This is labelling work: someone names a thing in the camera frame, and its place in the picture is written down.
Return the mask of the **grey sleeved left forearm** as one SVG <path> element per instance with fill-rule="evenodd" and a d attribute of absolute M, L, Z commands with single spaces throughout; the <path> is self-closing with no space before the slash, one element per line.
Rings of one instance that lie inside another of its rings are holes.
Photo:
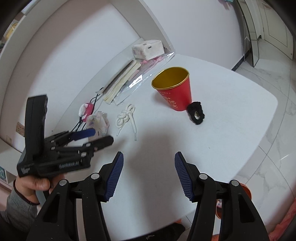
<path fill-rule="evenodd" d="M 14 183 L 13 190 L 6 200 L 6 210 L 1 211 L 1 228 L 20 235 L 28 234 L 37 217 L 38 205 L 18 192 Z"/>

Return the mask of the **person's left hand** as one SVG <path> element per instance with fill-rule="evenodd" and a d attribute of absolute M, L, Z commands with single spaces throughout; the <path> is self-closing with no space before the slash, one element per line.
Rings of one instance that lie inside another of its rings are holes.
<path fill-rule="evenodd" d="M 39 204 L 36 191 L 48 191 L 51 193 L 59 181 L 64 178 L 64 174 L 59 174 L 51 180 L 34 176 L 18 176 L 14 182 L 14 190 L 29 204 Z"/>

